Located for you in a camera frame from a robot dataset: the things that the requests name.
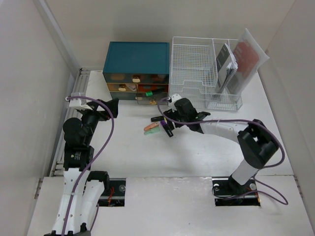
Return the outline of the yellow cap black highlighter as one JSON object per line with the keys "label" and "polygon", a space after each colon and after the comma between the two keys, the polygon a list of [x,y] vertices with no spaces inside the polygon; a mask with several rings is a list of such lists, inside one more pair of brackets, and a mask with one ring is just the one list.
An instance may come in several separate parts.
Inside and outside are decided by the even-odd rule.
{"label": "yellow cap black highlighter", "polygon": [[164,120],[164,116],[158,116],[158,117],[151,118],[151,122],[159,122],[162,120]]}

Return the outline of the purple cap black highlighter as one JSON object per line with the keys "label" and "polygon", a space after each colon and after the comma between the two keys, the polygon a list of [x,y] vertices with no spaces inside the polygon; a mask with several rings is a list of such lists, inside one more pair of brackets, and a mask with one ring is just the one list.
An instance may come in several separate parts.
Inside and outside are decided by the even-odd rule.
{"label": "purple cap black highlighter", "polygon": [[167,124],[167,122],[165,122],[164,120],[160,121],[161,126],[163,127],[163,129],[165,130],[166,134],[168,135],[168,137],[173,137],[174,134],[172,133],[169,125]]}

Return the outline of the orange pastel highlighter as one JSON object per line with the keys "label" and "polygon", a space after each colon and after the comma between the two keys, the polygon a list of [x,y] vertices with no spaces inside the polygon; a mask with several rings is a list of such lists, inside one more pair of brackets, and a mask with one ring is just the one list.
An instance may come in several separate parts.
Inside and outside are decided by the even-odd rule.
{"label": "orange pastel highlighter", "polygon": [[146,127],[144,128],[144,131],[146,132],[146,131],[149,131],[149,130],[151,130],[151,129],[153,129],[153,128],[156,128],[156,127],[159,127],[159,123],[154,122],[154,123],[152,123],[152,124],[146,126]]}

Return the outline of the green cap black highlighter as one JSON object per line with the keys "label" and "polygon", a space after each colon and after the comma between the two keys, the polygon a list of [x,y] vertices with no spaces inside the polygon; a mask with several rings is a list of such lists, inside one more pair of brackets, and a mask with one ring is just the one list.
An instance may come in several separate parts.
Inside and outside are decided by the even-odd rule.
{"label": "green cap black highlighter", "polygon": [[155,90],[151,90],[151,91],[145,92],[145,95],[146,95],[146,97],[149,97],[149,96],[153,96],[155,94],[159,94],[159,93],[162,93],[162,92],[164,92],[164,89],[163,88],[159,88],[159,89],[155,89]]}

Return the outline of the black spiral notebook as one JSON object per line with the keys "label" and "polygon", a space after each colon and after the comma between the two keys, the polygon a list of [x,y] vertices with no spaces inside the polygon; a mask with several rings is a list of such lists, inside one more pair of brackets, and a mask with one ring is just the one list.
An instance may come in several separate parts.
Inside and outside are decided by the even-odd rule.
{"label": "black spiral notebook", "polygon": [[238,69],[236,58],[228,44],[224,43],[217,58],[217,85],[215,94],[221,94]]}

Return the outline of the red booklet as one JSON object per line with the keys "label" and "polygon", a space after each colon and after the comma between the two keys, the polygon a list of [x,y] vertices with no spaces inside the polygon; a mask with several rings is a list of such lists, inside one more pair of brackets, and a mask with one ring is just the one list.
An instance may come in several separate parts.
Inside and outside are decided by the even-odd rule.
{"label": "red booklet", "polygon": [[227,90],[232,95],[241,95],[252,80],[258,69],[269,59],[248,29],[245,29],[239,39],[233,54],[238,69],[227,84]]}

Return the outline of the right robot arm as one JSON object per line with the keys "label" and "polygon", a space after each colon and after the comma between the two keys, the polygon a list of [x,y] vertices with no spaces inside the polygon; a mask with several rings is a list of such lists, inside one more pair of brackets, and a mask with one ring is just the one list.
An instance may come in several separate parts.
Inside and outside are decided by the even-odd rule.
{"label": "right robot arm", "polygon": [[272,156],[282,150],[279,140],[257,119],[211,119],[208,112],[198,112],[189,99],[179,94],[166,97],[170,109],[161,114],[176,127],[187,126],[191,131],[215,135],[236,142],[243,154],[243,160],[229,176],[227,185],[232,193],[238,194],[246,188],[259,170],[267,168]]}

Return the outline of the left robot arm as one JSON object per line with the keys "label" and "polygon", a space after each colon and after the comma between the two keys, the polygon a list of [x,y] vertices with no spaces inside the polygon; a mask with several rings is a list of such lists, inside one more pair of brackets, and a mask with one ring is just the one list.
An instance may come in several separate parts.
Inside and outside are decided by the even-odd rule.
{"label": "left robot arm", "polygon": [[99,198],[110,190],[109,174],[91,170],[100,155],[94,153],[91,141],[99,122],[113,121],[118,116],[119,100],[105,102],[80,95],[66,100],[82,116],[63,123],[63,194],[49,235],[89,236],[99,211]]}

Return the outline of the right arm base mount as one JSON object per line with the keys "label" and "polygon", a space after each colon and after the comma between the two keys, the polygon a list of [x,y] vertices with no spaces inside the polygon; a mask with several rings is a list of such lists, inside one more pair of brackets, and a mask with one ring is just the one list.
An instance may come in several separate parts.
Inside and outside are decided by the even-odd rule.
{"label": "right arm base mount", "polygon": [[232,187],[227,177],[212,178],[212,194],[217,207],[260,206],[257,187],[253,179],[243,186]]}

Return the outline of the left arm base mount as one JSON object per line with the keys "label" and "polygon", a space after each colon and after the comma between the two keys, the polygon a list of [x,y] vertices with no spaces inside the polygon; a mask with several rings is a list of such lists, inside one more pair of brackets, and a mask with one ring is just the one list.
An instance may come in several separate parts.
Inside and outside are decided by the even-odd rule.
{"label": "left arm base mount", "polygon": [[124,207],[126,194],[125,178],[110,178],[109,186],[101,194],[98,204],[100,207]]}

